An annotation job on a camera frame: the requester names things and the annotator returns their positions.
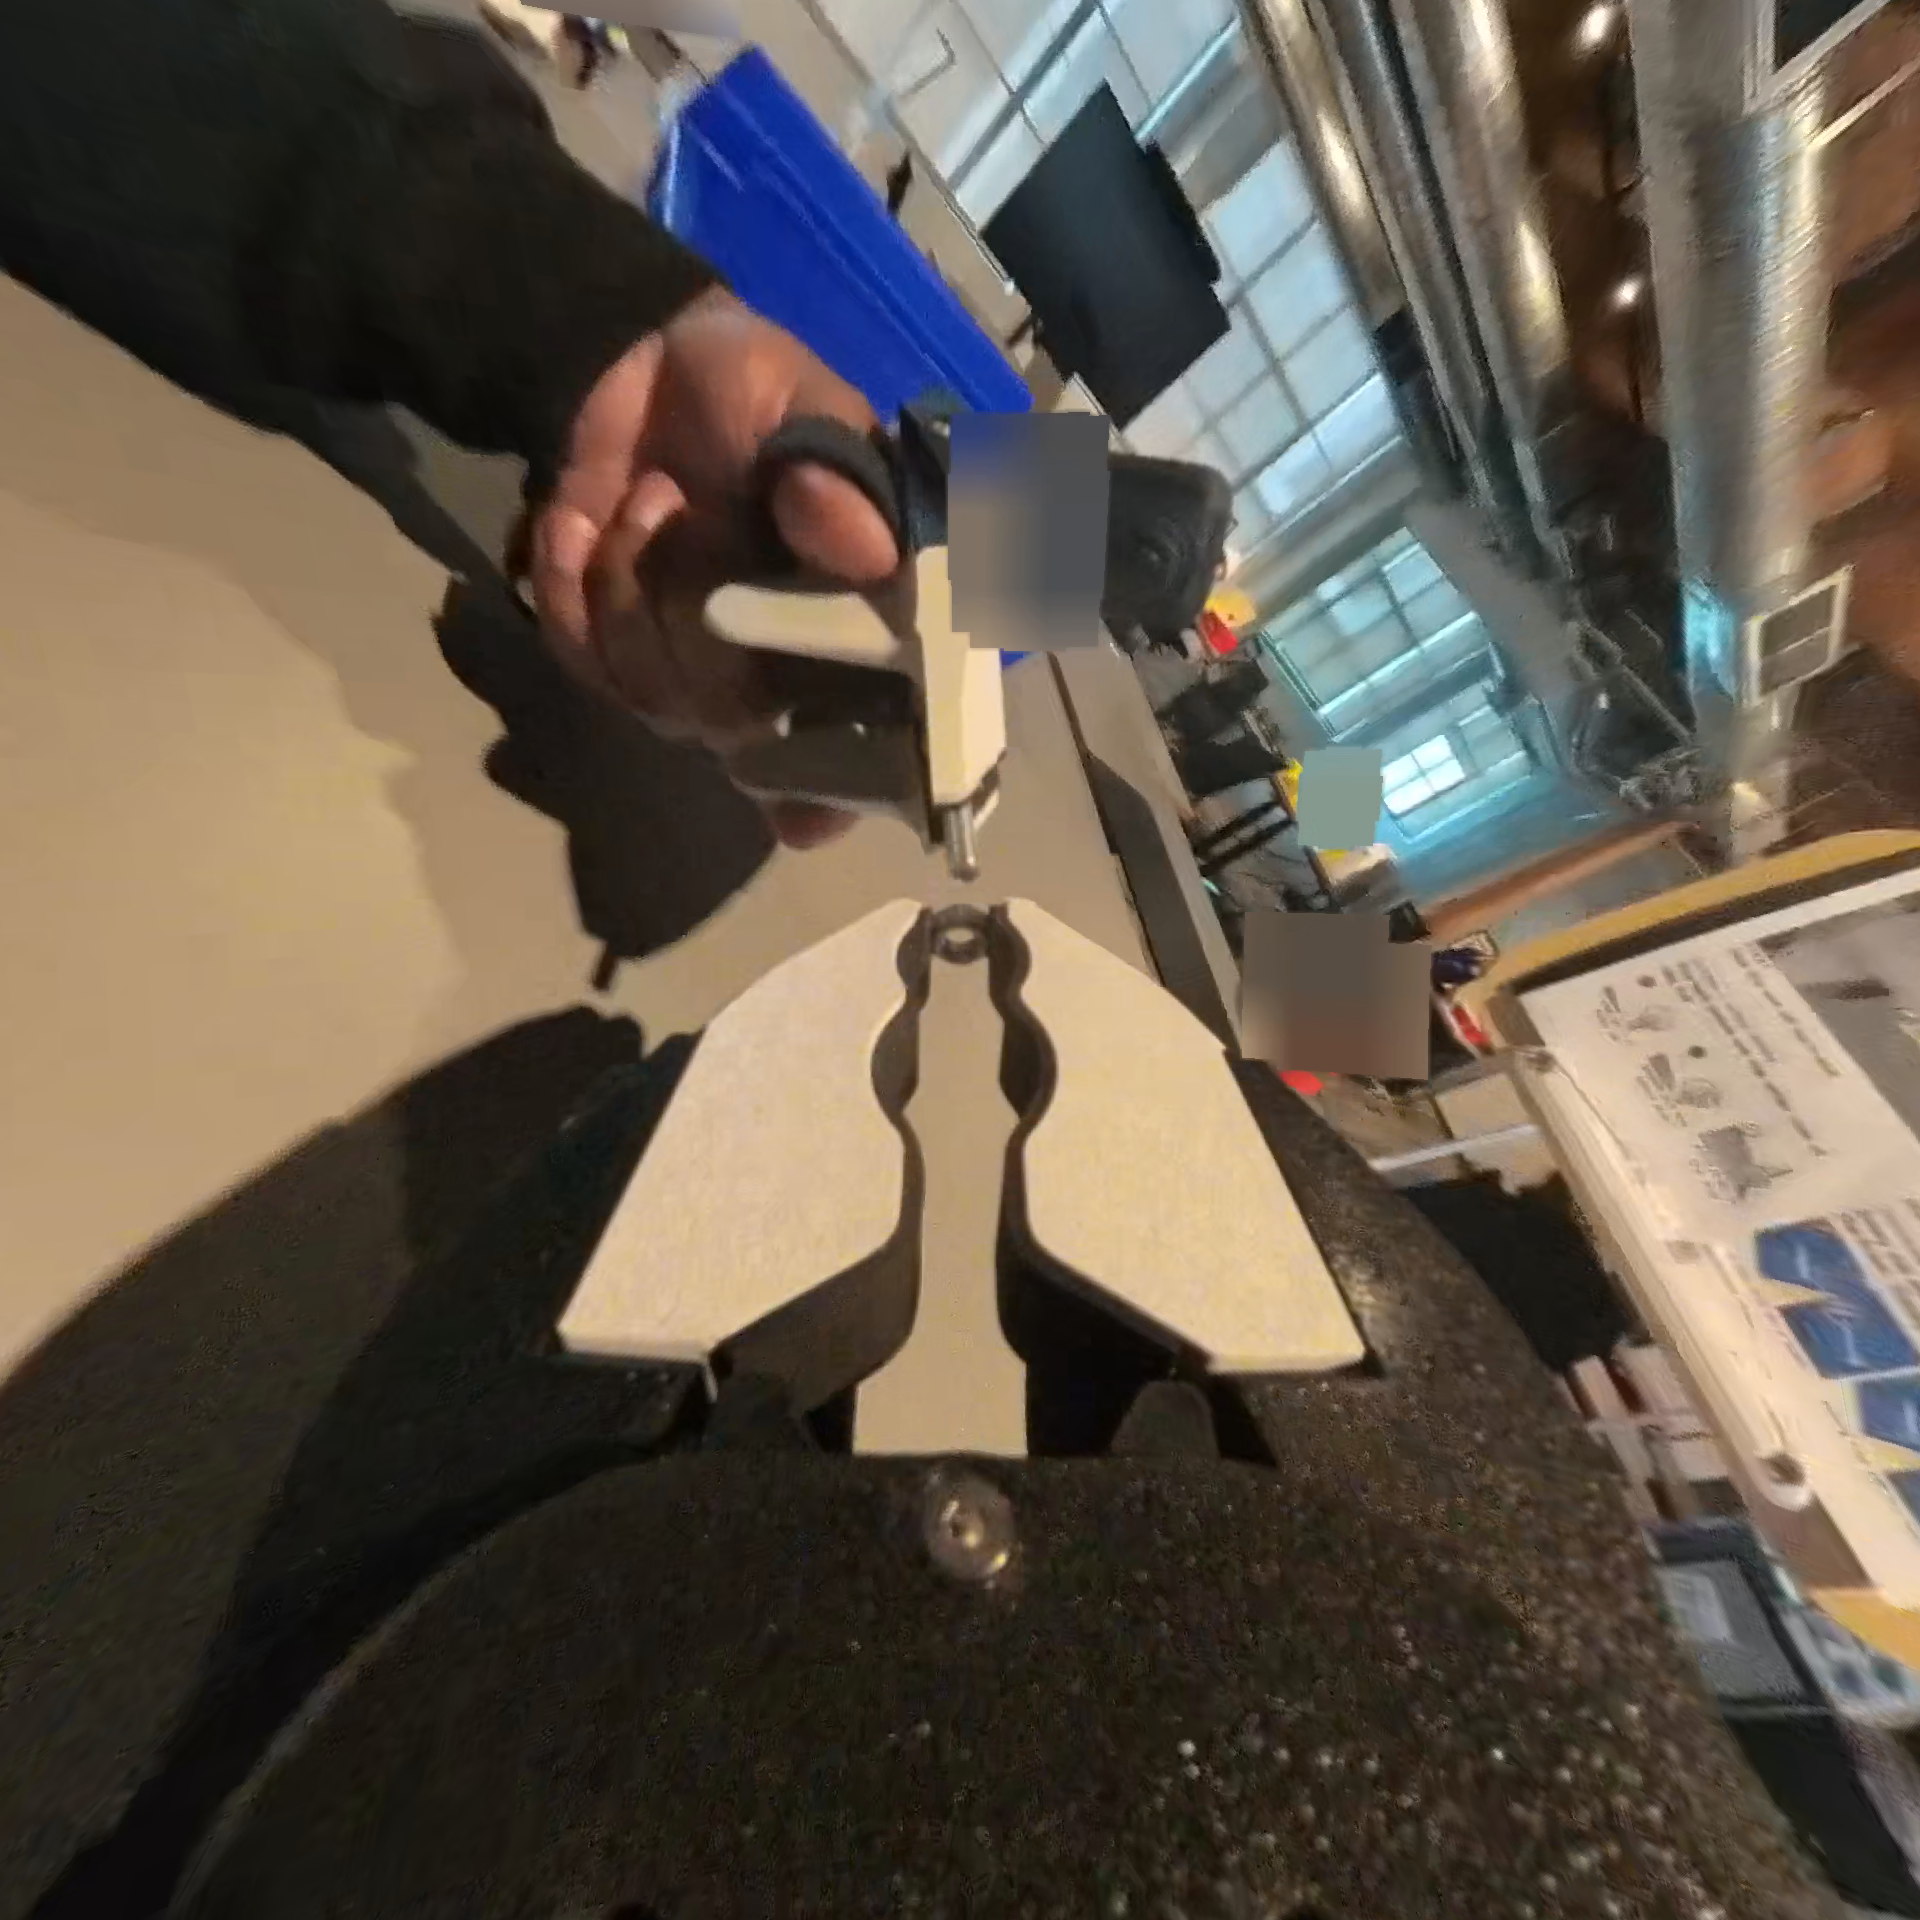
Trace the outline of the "printed instruction sheet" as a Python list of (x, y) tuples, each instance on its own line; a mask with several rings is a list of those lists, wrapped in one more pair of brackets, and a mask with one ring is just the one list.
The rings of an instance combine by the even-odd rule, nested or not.
[(1521, 1007), (1648, 1201), (1693, 1345), (1788, 1485), (1918, 1511), (1918, 873), (1533, 987)]

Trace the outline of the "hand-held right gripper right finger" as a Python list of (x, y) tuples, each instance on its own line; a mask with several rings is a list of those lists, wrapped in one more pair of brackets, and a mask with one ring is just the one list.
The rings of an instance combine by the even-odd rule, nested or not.
[(993, 913), (993, 1002), (1012, 1258), (1213, 1377), (1312, 1377), (1367, 1358), (1202, 1016), (1031, 898)]

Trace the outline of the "large grid window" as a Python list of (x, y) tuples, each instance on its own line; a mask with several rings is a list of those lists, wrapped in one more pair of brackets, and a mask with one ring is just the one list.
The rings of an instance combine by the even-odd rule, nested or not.
[(1493, 621), (1498, 565), (1428, 499), (1399, 295), (1353, 237), (1367, 194), (1336, 108), (1280, 86), (1301, 6), (839, 6), (900, 126), (974, 230), (1112, 95), (1165, 152), (1224, 275), (1224, 338), (1127, 442), (1213, 461), (1238, 499), (1238, 588), (1276, 688), (1383, 753), (1388, 842), (1462, 854), (1540, 769)]

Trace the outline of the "person's left hand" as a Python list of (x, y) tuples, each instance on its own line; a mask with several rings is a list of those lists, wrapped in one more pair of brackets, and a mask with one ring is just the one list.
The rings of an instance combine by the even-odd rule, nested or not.
[(858, 592), (900, 571), (889, 519), (852, 482), (795, 467), (759, 494), (759, 452), (788, 418), (877, 429), (800, 338), (711, 289), (592, 387), (523, 535), (523, 588), (559, 665), (725, 777), (781, 698), (711, 635), (711, 592), (775, 556)]

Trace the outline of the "silver ventilation duct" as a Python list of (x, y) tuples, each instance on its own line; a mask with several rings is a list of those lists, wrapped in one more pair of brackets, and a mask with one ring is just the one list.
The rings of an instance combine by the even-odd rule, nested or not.
[(1746, 691), (1746, 635), (1805, 588), (1826, 387), (1826, 86), (1781, 79), (1776, 13), (1631, 6), (1681, 665), (1715, 784), (1788, 753), (1794, 700)]
[(1571, 336), (1528, 153), (1512, 11), (1489, 0), (1242, 6), (1367, 305), (1399, 305), (1460, 410), (1516, 449), (1569, 416)]

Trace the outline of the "person's left forearm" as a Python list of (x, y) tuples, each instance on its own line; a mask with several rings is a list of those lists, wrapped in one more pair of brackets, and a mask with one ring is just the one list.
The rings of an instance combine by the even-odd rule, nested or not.
[(205, 396), (402, 407), (529, 467), (719, 285), (487, 38), (360, 0), (6, 6), (0, 254)]

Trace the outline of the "black table mat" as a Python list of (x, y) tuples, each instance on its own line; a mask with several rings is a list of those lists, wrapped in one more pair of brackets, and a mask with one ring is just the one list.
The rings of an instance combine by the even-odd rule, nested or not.
[(1081, 751), (1081, 762), (1155, 976), (1224, 1049), (1238, 1049), (1238, 960), (1191, 854), (1181, 811), (1155, 777), (1130, 777), (1091, 743)]

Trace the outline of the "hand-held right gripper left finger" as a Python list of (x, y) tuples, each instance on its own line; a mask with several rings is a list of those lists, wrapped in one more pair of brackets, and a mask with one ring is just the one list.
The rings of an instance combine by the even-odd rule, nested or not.
[(916, 1323), (931, 917), (896, 898), (744, 987), (559, 1313), (585, 1361), (886, 1365)]

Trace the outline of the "blue plastic bin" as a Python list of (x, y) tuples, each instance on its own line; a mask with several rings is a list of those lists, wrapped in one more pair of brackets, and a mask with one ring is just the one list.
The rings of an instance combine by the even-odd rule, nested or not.
[(877, 418), (916, 401), (1034, 410), (996, 336), (759, 45), (667, 115), (644, 212)]

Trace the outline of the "black wall monitor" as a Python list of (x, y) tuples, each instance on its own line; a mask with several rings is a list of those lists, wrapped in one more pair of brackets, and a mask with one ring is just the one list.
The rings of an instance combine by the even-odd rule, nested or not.
[(1130, 429), (1224, 336), (1220, 262), (1158, 147), (1100, 86), (984, 227), (1042, 359)]

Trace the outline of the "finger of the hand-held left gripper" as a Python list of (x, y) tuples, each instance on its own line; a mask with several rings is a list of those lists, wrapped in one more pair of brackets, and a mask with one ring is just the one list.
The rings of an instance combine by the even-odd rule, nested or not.
[(731, 778), (767, 804), (896, 819), (931, 838), (923, 757), (914, 724), (786, 720), (731, 753)]
[(711, 592), (703, 624), (748, 652), (775, 688), (775, 724), (914, 724), (923, 757), (931, 838), (938, 807), (993, 819), (1006, 766), (1006, 668), (951, 614), (949, 548), (916, 553), (871, 592), (819, 583)]

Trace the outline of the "white wall vent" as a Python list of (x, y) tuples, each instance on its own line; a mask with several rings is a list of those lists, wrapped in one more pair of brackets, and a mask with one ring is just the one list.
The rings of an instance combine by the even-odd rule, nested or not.
[(1849, 652), (1855, 569), (1799, 592), (1739, 630), (1739, 703), (1758, 708), (1826, 673)]

